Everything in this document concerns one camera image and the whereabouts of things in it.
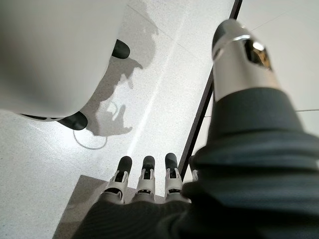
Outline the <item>right robot hand dark palm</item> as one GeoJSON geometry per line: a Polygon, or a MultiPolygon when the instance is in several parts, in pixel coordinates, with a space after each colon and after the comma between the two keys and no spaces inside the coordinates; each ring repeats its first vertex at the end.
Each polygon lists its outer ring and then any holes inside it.
{"type": "Polygon", "coordinates": [[[163,204],[142,187],[124,205],[123,184],[113,180],[74,238],[318,238],[319,139],[304,131],[248,29],[220,23],[212,55],[212,118],[206,145],[191,159],[194,180],[179,184],[172,155],[163,204]]]}

